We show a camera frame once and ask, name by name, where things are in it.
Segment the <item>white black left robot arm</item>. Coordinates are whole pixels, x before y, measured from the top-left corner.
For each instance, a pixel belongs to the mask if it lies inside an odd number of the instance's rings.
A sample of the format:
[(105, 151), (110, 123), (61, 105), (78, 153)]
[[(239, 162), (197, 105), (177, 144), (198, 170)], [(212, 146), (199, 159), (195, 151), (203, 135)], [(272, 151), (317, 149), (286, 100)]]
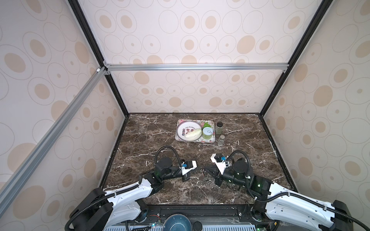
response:
[(172, 159), (154, 157), (154, 168), (140, 175), (139, 181), (131, 185), (103, 191), (93, 189), (84, 200), (71, 212), (64, 229), (66, 231), (102, 231), (105, 228), (135, 220), (142, 222), (146, 219), (148, 206), (143, 199), (158, 193), (164, 188), (165, 180), (181, 178), (190, 179), (190, 173), (197, 168), (195, 160), (180, 159), (177, 151), (169, 145), (160, 148), (160, 151), (173, 151), (178, 164), (175, 166)]

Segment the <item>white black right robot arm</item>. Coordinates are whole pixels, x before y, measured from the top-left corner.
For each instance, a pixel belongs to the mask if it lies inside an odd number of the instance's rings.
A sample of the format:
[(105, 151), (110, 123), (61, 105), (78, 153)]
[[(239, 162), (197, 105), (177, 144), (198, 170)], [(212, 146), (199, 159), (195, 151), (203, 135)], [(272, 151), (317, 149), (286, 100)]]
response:
[(211, 161), (213, 165), (204, 170), (214, 178), (216, 185), (231, 183), (245, 189), (254, 199), (250, 213), (256, 221), (268, 218), (311, 231), (352, 231), (354, 224), (366, 231), (370, 229), (352, 217), (347, 205), (339, 200), (333, 203), (316, 200), (255, 175), (243, 151), (234, 151), (228, 157), (213, 154)]

